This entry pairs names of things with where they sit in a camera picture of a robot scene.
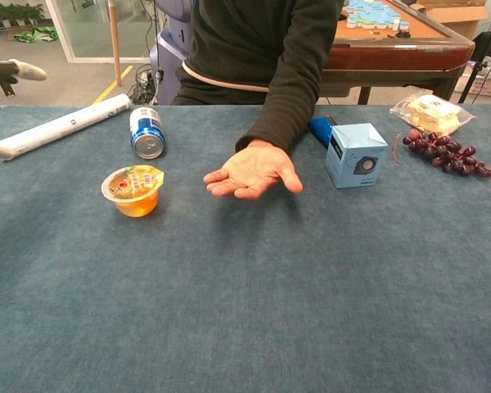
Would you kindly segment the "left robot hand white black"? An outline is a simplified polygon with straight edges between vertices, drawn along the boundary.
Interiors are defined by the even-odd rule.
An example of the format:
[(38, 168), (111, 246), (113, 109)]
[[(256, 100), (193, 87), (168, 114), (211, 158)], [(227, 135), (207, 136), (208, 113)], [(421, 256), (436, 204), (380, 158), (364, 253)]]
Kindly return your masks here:
[[(10, 59), (0, 61), (0, 82), (16, 84), (18, 79), (43, 81), (47, 74), (41, 68), (27, 62)], [(10, 147), (0, 146), (0, 159), (10, 160), (19, 155), (18, 151)]]

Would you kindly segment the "person's left hand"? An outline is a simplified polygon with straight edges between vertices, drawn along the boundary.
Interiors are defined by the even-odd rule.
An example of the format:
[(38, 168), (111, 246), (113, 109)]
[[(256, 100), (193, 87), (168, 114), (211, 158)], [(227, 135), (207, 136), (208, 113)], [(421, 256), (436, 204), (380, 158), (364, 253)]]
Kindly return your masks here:
[(259, 199), (271, 186), (282, 181), (292, 193), (303, 191), (303, 184), (289, 155), (262, 140), (252, 140), (232, 155), (220, 169), (206, 174), (203, 182), (214, 197)]

